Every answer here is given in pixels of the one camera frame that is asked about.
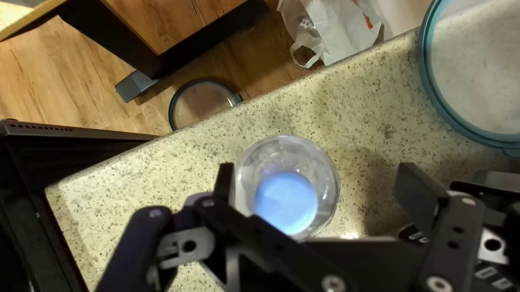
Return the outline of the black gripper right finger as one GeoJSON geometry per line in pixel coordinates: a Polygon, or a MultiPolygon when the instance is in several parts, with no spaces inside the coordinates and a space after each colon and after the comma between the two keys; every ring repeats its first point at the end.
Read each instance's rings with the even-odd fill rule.
{"type": "Polygon", "coordinates": [[[486,207],[452,197],[411,163],[398,166],[395,199],[428,238],[418,285],[431,292],[470,292],[486,207]]]}

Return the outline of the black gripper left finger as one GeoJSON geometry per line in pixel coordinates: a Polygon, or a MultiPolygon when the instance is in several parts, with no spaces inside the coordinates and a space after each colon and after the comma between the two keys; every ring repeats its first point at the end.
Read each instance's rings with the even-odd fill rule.
{"type": "Polygon", "coordinates": [[[338,264],[236,212],[233,181],[234,165],[221,165],[213,194],[195,204],[197,221],[215,238],[203,265],[226,292],[356,292],[356,281],[338,264]]]}

